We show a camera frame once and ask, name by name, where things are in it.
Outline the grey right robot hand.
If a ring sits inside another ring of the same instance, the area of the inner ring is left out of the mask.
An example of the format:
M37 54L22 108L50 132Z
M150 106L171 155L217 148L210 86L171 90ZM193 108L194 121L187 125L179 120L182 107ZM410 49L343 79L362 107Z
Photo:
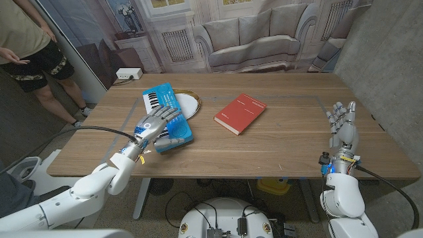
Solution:
M354 155L359 142L359 133L354 124L356 103L351 101L347 108L341 102L333 105L333 113L326 111L330 123L329 147L335 173L349 175L356 162Z

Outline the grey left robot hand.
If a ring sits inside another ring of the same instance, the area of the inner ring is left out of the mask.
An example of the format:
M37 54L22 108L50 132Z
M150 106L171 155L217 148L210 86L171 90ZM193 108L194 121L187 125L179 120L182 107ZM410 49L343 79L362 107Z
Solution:
M133 161L137 161L137 157L143 153L144 149L151 142L154 143L156 148L183 143L183 138L157 139L159 134L165 129L167 123L181 114L177 110L178 108L163 105L153 108L147 116L144 116L137 123L134 131L135 142L129 141L120 150L120 154L125 155Z

